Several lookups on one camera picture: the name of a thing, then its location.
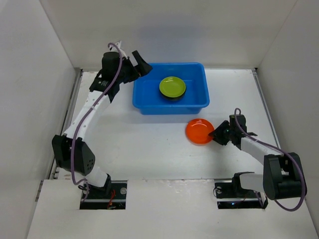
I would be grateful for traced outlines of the orange plate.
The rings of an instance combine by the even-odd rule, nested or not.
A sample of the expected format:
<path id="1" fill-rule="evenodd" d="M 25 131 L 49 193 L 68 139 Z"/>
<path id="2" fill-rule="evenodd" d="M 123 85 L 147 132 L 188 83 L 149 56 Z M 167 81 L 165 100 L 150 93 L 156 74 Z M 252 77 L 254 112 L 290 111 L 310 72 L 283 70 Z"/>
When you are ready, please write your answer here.
<path id="1" fill-rule="evenodd" d="M 212 141 L 209 134 L 215 130 L 213 124 L 206 119 L 192 119 L 185 128 L 185 134 L 194 144 L 204 145 Z"/>

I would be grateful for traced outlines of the green plate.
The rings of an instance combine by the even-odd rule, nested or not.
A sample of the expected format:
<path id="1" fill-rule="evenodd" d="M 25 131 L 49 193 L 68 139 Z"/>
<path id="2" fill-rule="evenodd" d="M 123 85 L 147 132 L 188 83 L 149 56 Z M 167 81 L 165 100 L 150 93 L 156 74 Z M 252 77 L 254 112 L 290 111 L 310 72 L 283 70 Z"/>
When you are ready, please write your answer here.
<path id="1" fill-rule="evenodd" d="M 166 96 L 177 97 L 186 92 L 186 84 L 179 77 L 166 77 L 161 80 L 159 84 L 159 91 Z"/>

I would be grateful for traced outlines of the black plate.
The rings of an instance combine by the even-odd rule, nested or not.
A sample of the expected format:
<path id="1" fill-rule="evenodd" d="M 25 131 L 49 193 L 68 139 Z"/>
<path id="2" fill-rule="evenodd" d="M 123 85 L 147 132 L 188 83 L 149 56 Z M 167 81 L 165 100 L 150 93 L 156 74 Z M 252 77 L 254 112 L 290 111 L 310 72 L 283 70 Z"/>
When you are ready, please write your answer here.
<path id="1" fill-rule="evenodd" d="M 160 95 L 165 100 L 172 101 L 172 102 L 177 102 L 177 101 L 180 101 L 184 97 L 185 93 L 183 93 L 182 95 L 177 96 L 177 97 L 169 97 L 169 96 L 166 96 L 163 93 L 160 93 Z"/>

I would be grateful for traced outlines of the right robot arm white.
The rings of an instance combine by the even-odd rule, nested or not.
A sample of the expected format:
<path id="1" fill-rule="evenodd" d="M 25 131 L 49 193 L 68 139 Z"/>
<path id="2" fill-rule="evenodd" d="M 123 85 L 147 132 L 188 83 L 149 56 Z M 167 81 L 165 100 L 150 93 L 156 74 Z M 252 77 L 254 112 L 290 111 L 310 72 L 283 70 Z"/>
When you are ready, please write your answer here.
<path id="1" fill-rule="evenodd" d="M 240 172 L 234 174 L 231 191 L 242 197 L 249 190 L 264 193 L 271 200 L 287 198 L 303 199 L 307 186 L 296 153 L 284 153 L 262 142 L 253 132 L 248 132 L 243 115 L 230 115 L 220 126 L 209 133 L 220 145 L 231 142 L 239 150 L 249 154 L 263 166 L 263 173 Z"/>

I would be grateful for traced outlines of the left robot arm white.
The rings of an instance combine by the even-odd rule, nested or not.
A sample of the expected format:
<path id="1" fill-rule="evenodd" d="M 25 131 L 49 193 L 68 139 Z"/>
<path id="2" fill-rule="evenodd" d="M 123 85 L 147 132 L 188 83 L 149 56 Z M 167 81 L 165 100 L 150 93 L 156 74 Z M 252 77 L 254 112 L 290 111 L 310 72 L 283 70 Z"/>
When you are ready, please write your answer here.
<path id="1" fill-rule="evenodd" d="M 52 139 L 55 161 L 58 167 L 71 173 L 76 186 L 88 195 L 95 190 L 101 197 L 111 194 L 111 176 L 101 170 L 85 139 L 98 121 L 102 112 L 112 103 L 126 84 L 147 75 L 153 68 L 139 54 L 132 52 L 137 64 L 133 65 L 123 50 L 112 48 L 104 53 L 102 68 L 94 78 L 88 97 L 78 116 L 69 128 Z"/>

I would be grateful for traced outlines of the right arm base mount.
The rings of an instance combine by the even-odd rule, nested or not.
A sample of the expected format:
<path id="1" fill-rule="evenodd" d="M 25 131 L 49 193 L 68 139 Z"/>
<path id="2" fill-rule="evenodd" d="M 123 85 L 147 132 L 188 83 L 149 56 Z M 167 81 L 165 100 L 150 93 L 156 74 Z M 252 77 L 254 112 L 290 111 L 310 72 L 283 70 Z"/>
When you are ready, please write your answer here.
<path id="1" fill-rule="evenodd" d="M 213 196 L 218 209 L 261 209 L 268 206 L 268 198 L 253 190 L 236 189 L 231 179 L 215 180 Z"/>

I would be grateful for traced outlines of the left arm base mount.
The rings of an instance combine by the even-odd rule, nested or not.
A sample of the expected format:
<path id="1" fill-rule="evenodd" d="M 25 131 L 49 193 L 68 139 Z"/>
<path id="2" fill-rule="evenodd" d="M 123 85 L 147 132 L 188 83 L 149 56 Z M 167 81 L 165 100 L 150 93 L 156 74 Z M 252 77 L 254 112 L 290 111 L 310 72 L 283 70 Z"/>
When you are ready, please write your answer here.
<path id="1" fill-rule="evenodd" d="M 127 181 L 112 181 L 111 191 L 105 192 L 89 185 L 89 195 L 80 203 L 81 210 L 125 210 Z"/>

